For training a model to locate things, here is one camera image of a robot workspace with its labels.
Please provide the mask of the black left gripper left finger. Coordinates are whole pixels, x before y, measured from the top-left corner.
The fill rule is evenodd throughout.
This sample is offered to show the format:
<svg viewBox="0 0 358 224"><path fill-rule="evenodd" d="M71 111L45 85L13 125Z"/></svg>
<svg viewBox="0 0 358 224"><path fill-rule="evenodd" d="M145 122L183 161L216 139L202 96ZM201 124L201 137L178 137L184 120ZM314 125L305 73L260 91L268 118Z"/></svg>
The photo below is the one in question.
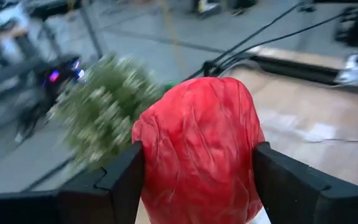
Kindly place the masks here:
<svg viewBox="0 0 358 224"><path fill-rule="evenodd" d="M57 189L0 194L0 224L133 224L143 185L144 153L135 142Z"/></svg>

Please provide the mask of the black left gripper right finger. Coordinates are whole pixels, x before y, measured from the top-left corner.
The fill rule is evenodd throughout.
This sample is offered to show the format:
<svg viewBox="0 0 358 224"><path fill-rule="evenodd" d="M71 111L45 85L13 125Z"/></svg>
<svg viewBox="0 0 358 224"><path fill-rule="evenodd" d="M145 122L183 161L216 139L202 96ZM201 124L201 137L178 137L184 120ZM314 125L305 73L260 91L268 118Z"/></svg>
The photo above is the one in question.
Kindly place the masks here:
<svg viewBox="0 0 358 224"><path fill-rule="evenodd" d="M272 224L358 224L358 185L271 149L253 152L255 186Z"/></svg>

